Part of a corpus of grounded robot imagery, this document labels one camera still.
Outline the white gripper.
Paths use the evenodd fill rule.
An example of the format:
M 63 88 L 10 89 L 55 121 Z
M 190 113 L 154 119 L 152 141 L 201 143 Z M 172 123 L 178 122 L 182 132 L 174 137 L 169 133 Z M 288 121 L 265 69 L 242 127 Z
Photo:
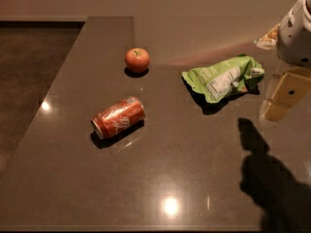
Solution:
M 284 62 L 311 66 L 311 0 L 297 0 L 281 24 L 257 39 L 262 50 L 274 50 Z M 311 70 L 294 67 L 275 74 L 259 109 L 261 123 L 278 123 L 311 91 Z

